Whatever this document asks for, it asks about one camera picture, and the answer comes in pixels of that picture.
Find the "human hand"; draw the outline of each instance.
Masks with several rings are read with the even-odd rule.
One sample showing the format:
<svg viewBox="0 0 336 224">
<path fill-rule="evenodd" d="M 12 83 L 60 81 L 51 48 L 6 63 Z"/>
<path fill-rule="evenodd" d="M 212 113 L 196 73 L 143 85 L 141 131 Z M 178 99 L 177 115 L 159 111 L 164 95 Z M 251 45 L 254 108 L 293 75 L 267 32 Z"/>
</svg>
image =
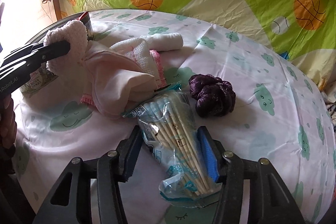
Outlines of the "human hand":
<svg viewBox="0 0 336 224">
<path fill-rule="evenodd" d="M 15 122 L 14 102 L 10 95 L 3 100 L 4 110 L 1 113 L 0 136 L 2 146 L 9 149 L 15 142 L 17 124 Z"/>
</svg>

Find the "plastic package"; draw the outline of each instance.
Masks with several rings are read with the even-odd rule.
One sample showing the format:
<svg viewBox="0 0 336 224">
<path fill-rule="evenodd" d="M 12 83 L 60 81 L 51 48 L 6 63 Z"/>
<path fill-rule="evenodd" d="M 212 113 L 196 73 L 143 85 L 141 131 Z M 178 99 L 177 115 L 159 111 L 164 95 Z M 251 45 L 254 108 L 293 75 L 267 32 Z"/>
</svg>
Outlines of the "plastic package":
<svg viewBox="0 0 336 224">
<path fill-rule="evenodd" d="M 178 206 L 206 206 L 204 198 L 218 192 L 220 185 L 207 174 L 189 100 L 179 85 L 131 114 L 138 117 L 145 143 L 169 176 L 159 185 L 161 195 Z"/>
</svg>

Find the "metal screw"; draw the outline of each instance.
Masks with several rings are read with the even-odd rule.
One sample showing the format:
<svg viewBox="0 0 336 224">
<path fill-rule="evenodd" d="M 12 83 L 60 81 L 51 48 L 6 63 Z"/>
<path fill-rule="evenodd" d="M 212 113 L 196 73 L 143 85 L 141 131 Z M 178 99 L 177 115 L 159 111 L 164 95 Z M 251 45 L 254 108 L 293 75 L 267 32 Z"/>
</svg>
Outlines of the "metal screw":
<svg viewBox="0 0 336 224">
<path fill-rule="evenodd" d="M 71 160 L 71 163 L 73 163 L 73 164 L 78 164 L 80 161 L 81 161 L 80 158 L 75 157 L 75 158 L 73 158 L 73 159 Z"/>
<path fill-rule="evenodd" d="M 225 158 L 232 158 L 233 157 L 233 153 L 231 151 L 225 151 L 223 156 Z"/>
<path fill-rule="evenodd" d="M 116 155 L 118 155 L 118 152 L 116 150 L 110 150 L 109 152 L 107 152 L 107 156 L 109 157 L 115 157 Z"/>
<path fill-rule="evenodd" d="M 269 164 L 269 160 L 266 159 L 266 158 L 261 158 L 260 159 L 260 163 L 263 164 L 263 165 L 268 165 Z"/>
</svg>

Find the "white baseball print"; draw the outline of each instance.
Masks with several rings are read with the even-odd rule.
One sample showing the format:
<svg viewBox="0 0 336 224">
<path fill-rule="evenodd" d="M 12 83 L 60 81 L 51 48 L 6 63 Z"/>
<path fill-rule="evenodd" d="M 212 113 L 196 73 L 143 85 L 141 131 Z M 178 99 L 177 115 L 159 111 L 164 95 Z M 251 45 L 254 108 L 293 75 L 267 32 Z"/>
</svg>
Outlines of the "white baseball print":
<svg viewBox="0 0 336 224">
<path fill-rule="evenodd" d="M 271 24 L 272 32 L 275 34 L 283 34 L 287 32 L 290 23 L 286 17 L 277 17 Z"/>
</svg>

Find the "dark purple hair tie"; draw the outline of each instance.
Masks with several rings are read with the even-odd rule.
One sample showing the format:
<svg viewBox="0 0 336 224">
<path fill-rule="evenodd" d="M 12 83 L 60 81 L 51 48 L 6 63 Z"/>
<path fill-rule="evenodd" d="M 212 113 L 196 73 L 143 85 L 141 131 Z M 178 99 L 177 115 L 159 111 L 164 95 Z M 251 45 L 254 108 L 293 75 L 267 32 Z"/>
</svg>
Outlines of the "dark purple hair tie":
<svg viewBox="0 0 336 224">
<path fill-rule="evenodd" d="M 193 75 L 189 85 L 191 97 L 197 100 L 196 112 L 200 117 L 224 116 L 233 111 L 236 94 L 230 82 L 212 75 Z"/>
</svg>

